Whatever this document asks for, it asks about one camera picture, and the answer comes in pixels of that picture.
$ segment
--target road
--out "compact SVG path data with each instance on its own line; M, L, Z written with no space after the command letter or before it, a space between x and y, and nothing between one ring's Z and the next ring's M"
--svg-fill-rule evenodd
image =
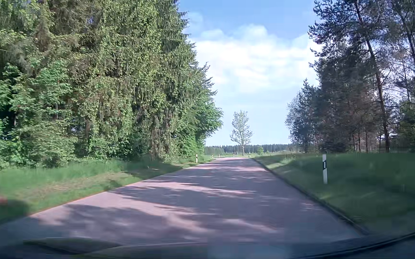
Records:
M216 159L0 226L0 245L51 236L120 244L301 243L359 237L336 216L247 158Z

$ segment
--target sky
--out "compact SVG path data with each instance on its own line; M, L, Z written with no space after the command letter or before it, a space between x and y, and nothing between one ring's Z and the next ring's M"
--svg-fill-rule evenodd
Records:
M290 143L284 121L303 80L317 85L308 66L319 49L308 38L314 24L313 0L180 0L188 12L186 33L200 65L208 63L223 127L207 146L234 145L233 113L247 111L251 144Z

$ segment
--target grass verge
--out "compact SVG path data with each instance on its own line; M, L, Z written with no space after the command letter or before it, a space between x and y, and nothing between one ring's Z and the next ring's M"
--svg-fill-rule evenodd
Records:
M136 162L90 161L67 167L0 171L0 224L72 200L150 179L196 164L210 156L177 159L171 163L143 159Z
M255 159L374 233L415 230L415 153L329 154L327 185L320 156Z

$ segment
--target road edge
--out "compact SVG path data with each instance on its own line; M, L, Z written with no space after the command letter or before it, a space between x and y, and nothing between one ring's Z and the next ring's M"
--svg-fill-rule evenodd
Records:
M267 170L268 172L270 172L271 174L273 174L277 178L281 179L286 185L289 185L292 188L299 191L301 194L303 194L308 199L320 204L323 208L325 208L326 210L331 212L333 215L337 216L337 218L339 220L341 220L344 223L352 226L355 229L355 231L358 232L358 234L361 234L361 235L370 235L371 234L371 231L369 231L365 226L362 226L362 225L354 222L354 220L350 219L342 210L332 206L331 204L325 202L324 200L319 199L318 197L314 196L313 194L311 194L311 193L303 190L302 188L298 187L297 185L291 183L288 179L285 179L280 174L278 174L278 173L274 172L273 170L271 170L270 168L266 167L266 165L264 165L262 162L256 160L255 158L249 158L249 159L252 159L255 162L257 162L259 165L261 165L263 168L265 168L265 170Z

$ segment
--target lone tree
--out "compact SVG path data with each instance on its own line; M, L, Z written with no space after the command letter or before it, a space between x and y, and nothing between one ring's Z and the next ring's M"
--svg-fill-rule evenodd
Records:
M251 143L252 131L249 130L247 122L247 112L240 111L233 114L233 131L230 134L230 139L242 146L242 155L244 156L244 145Z

